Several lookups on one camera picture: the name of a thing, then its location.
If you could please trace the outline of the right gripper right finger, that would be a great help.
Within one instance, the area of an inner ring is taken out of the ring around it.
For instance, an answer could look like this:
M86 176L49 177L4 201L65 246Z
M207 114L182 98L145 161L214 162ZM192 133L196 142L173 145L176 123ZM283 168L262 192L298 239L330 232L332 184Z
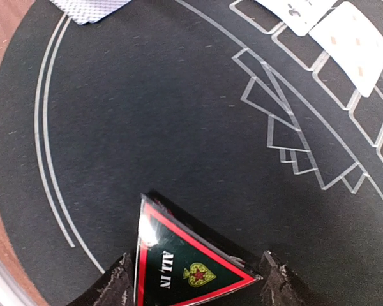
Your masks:
M259 264L264 278L263 305L325 305L326 299L312 291L275 253L265 251Z

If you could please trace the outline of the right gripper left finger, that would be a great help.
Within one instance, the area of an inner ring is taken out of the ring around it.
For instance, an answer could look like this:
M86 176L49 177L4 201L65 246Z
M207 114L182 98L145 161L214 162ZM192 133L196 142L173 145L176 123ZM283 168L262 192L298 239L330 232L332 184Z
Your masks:
M129 306L134 303L134 264L124 253L84 293L67 306Z

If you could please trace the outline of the red triangle all-in marker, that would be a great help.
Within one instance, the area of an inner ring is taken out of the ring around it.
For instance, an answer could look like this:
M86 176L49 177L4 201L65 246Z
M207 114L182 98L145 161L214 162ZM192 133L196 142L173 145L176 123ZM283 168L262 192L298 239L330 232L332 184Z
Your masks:
M201 305L263 280L247 252L152 190L141 196L136 305Z

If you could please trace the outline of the five of diamonds card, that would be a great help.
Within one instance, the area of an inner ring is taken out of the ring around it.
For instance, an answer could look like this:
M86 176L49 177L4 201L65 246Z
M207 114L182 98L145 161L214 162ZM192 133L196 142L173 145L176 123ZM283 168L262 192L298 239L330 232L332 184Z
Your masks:
M383 70L383 35L370 20L345 1L309 35L336 61L360 94L369 97Z

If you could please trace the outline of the seven of clubs card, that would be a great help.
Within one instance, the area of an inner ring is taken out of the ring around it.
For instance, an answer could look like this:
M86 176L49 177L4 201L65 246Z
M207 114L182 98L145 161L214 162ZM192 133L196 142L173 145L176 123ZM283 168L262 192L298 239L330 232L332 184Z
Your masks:
M258 0L296 35L305 36L333 7L336 0Z

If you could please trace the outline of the dealt card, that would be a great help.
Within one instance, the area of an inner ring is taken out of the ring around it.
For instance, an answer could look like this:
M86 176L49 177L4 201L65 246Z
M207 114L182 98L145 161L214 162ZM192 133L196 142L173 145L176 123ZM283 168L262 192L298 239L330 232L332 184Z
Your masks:
M109 16L131 0L50 0L76 24L93 24Z

